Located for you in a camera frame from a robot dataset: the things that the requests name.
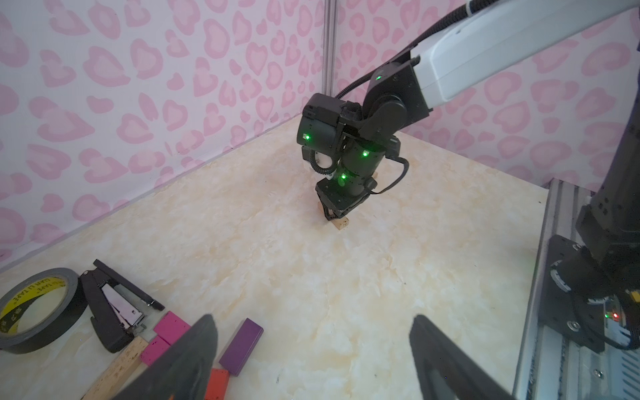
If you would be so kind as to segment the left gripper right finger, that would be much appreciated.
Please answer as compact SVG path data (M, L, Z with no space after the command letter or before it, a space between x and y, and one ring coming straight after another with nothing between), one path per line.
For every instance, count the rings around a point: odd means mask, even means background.
M431 320L417 315L409 342L424 399L511 399Z

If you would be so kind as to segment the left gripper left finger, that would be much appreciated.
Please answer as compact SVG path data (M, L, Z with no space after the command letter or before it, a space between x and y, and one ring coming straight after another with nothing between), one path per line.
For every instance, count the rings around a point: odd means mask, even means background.
M203 399L218 348L218 330L203 315L116 399Z

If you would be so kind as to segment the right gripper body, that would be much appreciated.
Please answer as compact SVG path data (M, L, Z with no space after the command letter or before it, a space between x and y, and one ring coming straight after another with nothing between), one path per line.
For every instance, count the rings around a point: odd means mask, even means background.
M375 178L376 175L355 180L347 177L324 178L316 184L315 190L320 203L336 212L344 213L346 217L373 193L378 186Z

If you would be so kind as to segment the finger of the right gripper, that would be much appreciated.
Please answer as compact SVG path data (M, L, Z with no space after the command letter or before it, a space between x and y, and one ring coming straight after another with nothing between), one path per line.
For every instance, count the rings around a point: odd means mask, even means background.
M344 213L336 212L324 203L320 203L319 207L323 211L323 215L326 220L339 220L345 218Z

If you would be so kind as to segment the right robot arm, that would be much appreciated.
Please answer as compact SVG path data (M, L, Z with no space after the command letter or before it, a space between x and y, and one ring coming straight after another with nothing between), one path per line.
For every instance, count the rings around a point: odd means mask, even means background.
M634 1L470 1L438 20L394 57L357 80L361 103L316 93L297 133L325 218L345 218L381 189L374 173L402 159L397 132L471 86L635 8Z

